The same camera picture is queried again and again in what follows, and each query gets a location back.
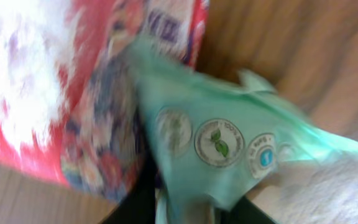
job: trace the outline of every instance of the snack bag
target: snack bag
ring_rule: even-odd
[[[171,220],[181,223],[194,202],[230,210],[281,162],[358,157],[358,142],[313,126],[250,72],[244,88],[220,82],[153,54],[141,40],[128,58]]]
[[[201,0],[0,0],[0,163],[120,201],[144,160],[121,52],[144,33],[193,65],[207,10]]]

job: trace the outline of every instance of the teal packaging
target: teal packaging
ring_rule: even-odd
[[[358,142],[313,126],[263,78],[236,86],[193,72],[138,40],[127,51],[140,112],[174,215],[194,201],[230,210],[286,161],[358,156]]]

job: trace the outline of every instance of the blue circle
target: blue circle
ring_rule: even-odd
[[[266,149],[260,154],[260,165],[262,167],[267,167],[273,162],[273,151],[271,149]]]

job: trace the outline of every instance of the gray circular emblem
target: gray circular emblem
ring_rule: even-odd
[[[275,138],[273,134],[261,134],[248,146],[247,160],[249,169],[255,179],[265,177],[275,164]]]
[[[189,116],[175,108],[163,109],[157,116],[158,136],[174,155],[188,149],[192,128]]]
[[[195,148],[207,164],[226,167],[236,161],[244,149],[244,138],[239,129],[225,119],[212,119],[198,129]]]

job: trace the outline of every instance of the green package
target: green package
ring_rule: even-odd
[[[230,210],[281,162],[358,157],[358,142],[313,126],[252,72],[241,72],[245,86],[225,83],[144,43],[126,61],[174,215],[200,201]]]

